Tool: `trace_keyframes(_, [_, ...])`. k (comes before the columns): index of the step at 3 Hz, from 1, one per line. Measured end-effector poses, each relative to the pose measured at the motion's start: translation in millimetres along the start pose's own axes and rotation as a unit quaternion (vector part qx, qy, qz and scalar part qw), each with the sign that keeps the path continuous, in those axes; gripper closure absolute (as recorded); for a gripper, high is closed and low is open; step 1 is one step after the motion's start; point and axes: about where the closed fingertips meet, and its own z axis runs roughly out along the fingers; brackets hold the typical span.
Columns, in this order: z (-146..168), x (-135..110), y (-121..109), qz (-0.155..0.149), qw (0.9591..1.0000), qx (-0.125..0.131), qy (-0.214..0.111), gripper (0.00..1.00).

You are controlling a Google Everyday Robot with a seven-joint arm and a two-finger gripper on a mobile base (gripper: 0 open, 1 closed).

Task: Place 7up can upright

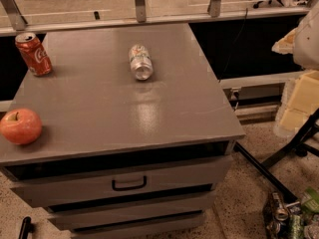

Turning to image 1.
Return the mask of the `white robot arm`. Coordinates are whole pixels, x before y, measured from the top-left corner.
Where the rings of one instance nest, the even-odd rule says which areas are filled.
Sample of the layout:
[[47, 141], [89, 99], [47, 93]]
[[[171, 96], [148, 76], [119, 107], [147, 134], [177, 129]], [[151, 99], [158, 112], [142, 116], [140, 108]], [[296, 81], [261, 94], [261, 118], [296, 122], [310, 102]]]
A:
[[304, 69], [319, 70], [319, 3], [311, 8], [296, 29], [293, 59]]

